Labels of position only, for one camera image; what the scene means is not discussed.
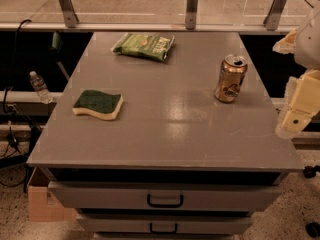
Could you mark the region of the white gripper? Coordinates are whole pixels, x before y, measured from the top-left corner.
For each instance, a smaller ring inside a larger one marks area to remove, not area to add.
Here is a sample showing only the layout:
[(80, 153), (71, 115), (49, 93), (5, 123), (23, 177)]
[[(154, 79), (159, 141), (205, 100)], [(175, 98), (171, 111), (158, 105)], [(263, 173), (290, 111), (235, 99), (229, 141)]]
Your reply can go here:
[(320, 111), (320, 6), (313, 8), (298, 30), (277, 41), (272, 50), (293, 54), (295, 62), (311, 68), (299, 78), (290, 77), (279, 113), (275, 133), (292, 139), (301, 133)]

